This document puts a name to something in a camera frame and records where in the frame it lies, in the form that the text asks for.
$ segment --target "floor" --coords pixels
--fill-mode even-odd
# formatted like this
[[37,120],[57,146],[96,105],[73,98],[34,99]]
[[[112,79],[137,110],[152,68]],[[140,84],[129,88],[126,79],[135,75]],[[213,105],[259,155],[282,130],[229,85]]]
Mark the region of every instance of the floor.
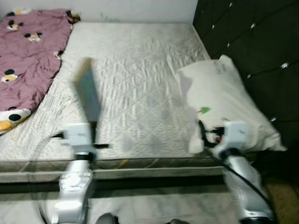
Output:
[[[52,214],[58,193],[43,195],[43,206]],[[0,194],[2,224],[41,224],[31,195]],[[96,192],[91,199],[89,223],[106,212],[121,224],[164,224],[174,218],[190,224],[237,224],[234,205],[224,185],[128,189]]]

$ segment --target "tufted headboard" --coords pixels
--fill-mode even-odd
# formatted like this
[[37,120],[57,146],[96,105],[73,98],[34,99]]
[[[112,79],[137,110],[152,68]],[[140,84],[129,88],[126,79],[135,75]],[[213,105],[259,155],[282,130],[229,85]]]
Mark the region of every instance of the tufted headboard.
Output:
[[299,139],[298,0],[199,0],[193,25],[212,59],[231,57],[264,115]]

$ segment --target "bed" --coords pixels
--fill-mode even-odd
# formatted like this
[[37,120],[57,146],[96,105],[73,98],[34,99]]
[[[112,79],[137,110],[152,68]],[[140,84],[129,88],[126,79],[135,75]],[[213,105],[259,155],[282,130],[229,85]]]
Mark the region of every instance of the bed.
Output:
[[191,127],[176,71],[210,59],[194,27],[79,22],[38,110],[0,138],[0,182],[27,182],[33,171],[34,181],[53,181],[73,159],[58,139],[40,143],[67,124],[85,121],[70,84],[85,57],[96,61],[96,143],[111,144],[99,151],[95,179],[221,175],[207,155],[188,151]]

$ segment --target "pillowcase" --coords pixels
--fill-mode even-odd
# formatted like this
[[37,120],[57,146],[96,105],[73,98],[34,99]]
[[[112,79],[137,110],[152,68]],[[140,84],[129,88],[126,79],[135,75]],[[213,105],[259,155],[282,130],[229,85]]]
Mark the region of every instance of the pillowcase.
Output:
[[204,149],[198,121],[205,126],[209,142],[219,142],[223,121],[243,120],[249,125],[246,151],[266,149],[285,151],[279,132],[258,110],[246,92],[232,60],[222,55],[219,60],[198,61],[178,70],[178,82],[187,104],[192,135],[189,152]]

